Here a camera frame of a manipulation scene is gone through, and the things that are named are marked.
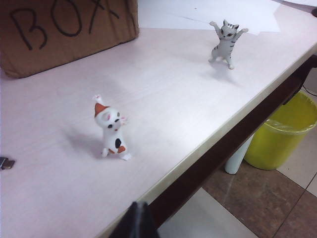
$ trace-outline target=cat figurine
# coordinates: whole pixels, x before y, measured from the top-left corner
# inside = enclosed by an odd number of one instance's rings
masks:
[[[217,26],[217,23],[214,21],[209,23],[210,26],[213,26],[216,30],[216,33],[220,39],[219,45],[217,45],[211,52],[210,63],[214,62],[217,57],[223,57],[229,64],[229,69],[234,69],[231,52],[233,50],[234,44],[242,35],[242,33],[248,32],[247,28],[242,29],[237,32],[239,25],[229,24],[226,20],[223,21],[223,26],[221,29]]]
[[[128,160],[131,155],[127,152],[127,146],[122,137],[121,126],[125,124],[126,118],[120,117],[118,110],[104,106],[100,95],[93,97],[95,104],[95,121],[103,129],[102,157],[108,154],[118,154],[121,159]]]

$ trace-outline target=small metal object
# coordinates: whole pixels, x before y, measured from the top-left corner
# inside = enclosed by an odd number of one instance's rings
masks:
[[[9,160],[6,157],[0,157],[0,168],[1,170],[8,170],[11,169],[14,165],[14,160]]]

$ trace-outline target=yellow trash can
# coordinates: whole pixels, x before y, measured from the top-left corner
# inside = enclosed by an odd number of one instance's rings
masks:
[[[299,92],[258,129],[244,159],[259,169],[276,169],[316,123],[316,104]]]

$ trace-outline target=cat figurine's head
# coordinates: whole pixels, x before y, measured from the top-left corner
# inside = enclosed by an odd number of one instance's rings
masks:
[[[223,20],[223,26],[221,28],[222,38],[224,40],[231,40],[237,33],[239,25],[229,24],[226,20]]]
[[[95,121],[98,126],[111,131],[118,131],[121,127],[120,113],[111,107],[100,103],[95,104]]]

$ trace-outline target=gray tabby cat figurine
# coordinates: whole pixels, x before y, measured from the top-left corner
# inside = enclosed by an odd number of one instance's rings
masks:
[[[209,62],[214,62],[217,57],[223,57],[228,62],[229,69],[234,69],[231,60],[231,52],[236,41],[239,39],[242,33],[248,32],[248,29],[244,28],[237,33],[239,25],[229,24],[226,20],[223,21],[223,26],[221,29],[219,29],[217,23],[214,21],[210,22],[209,25],[215,28],[220,39],[219,45],[217,45],[211,52],[212,58],[209,60]]]

